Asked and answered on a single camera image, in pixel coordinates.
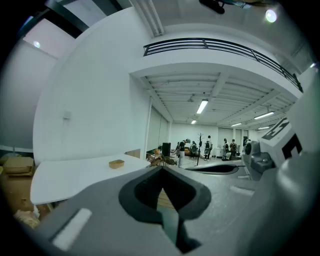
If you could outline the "flat open cardboard box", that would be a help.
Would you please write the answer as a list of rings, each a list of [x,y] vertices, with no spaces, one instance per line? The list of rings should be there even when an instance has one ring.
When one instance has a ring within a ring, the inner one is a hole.
[[[34,211],[34,205],[30,200],[32,177],[30,176],[0,176],[0,188],[4,193],[7,204],[13,214],[20,211]]]

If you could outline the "brown cardboard box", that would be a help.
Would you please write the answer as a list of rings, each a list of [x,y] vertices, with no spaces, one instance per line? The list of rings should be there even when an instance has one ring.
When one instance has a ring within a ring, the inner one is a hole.
[[[111,169],[119,169],[119,168],[122,168],[124,167],[125,165],[125,161],[124,160],[121,160],[121,159],[116,159],[116,160],[112,160],[108,163],[109,167]]]

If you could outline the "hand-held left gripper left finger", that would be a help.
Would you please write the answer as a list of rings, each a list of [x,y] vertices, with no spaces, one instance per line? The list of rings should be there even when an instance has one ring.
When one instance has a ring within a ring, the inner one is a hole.
[[[37,233],[71,256],[180,256],[159,224],[135,220],[119,202],[129,181],[150,168],[96,182],[55,208]]]

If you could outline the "black coat rack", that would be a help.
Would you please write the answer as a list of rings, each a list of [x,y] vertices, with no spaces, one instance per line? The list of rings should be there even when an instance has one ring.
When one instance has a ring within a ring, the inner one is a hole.
[[[198,151],[197,151],[197,162],[196,162],[196,166],[199,165],[199,160],[201,158],[201,147],[202,147],[202,144],[203,144],[203,134],[200,132],[199,135],[199,143],[198,143]]]

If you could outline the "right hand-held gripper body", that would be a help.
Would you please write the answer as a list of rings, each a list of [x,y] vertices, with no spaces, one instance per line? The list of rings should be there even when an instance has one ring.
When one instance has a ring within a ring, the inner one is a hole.
[[[284,117],[261,138],[246,143],[243,162],[250,178],[258,181],[265,171],[280,167],[301,152],[302,145],[289,120]]]

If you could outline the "white table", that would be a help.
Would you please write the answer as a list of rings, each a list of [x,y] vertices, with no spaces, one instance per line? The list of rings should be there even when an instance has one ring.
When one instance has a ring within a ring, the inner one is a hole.
[[[114,160],[123,160],[124,167],[111,169],[109,162]],[[32,178],[30,201],[34,205],[64,201],[92,184],[149,166],[148,161],[126,154],[80,160],[43,161]]]

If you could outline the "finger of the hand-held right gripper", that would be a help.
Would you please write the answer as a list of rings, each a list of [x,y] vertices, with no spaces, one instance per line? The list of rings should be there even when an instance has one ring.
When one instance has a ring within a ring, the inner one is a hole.
[[[196,166],[185,167],[186,170],[233,170],[236,167],[244,167],[240,160],[206,162]]]
[[[248,174],[245,171],[245,169],[234,169],[233,171],[230,172],[207,172],[207,171],[195,171],[193,170],[194,173],[197,174],[204,174],[207,176],[212,176],[212,177],[218,177],[218,178],[226,178],[226,179],[248,179]]]

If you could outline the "black balcony railing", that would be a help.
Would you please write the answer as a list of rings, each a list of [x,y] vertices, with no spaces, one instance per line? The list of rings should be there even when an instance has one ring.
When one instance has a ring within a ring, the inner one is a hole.
[[[206,49],[220,52],[226,52],[236,54],[251,60],[254,60],[276,73],[283,76],[290,83],[292,83],[300,92],[303,92],[301,83],[298,81],[297,76],[294,73],[290,73],[283,66],[277,63],[270,57],[262,54],[261,52],[254,50],[250,47],[226,41],[222,39],[203,38],[203,37],[184,37],[162,40],[154,43],[150,43],[143,46],[144,56],[150,56],[153,54],[187,50],[187,49]]]

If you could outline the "wooden folding chair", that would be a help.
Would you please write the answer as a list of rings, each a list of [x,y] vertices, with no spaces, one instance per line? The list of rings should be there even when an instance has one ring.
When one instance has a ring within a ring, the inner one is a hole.
[[[159,149],[152,149],[146,152],[146,160],[151,166],[177,166],[178,163],[171,156],[164,156]]]

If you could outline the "large cardboard box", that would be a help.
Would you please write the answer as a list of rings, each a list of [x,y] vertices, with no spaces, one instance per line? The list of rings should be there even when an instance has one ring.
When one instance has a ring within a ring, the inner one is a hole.
[[[3,172],[10,177],[32,177],[35,172],[32,157],[10,156],[2,167]]]

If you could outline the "crumpled brown paper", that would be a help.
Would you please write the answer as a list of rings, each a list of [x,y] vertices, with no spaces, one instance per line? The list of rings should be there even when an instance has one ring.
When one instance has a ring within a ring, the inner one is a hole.
[[[13,217],[32,229],[35,229],[40,225],[40,220],[32,211],[18,210]]]

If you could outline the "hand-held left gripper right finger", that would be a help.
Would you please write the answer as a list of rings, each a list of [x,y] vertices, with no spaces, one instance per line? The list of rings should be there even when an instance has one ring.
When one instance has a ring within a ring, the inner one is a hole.
[[[258,187],[255,180],[163,167],[162,188],[174,208],[175,238],[164,238],[162,256],[179,256],[211,244],[241,214]]]

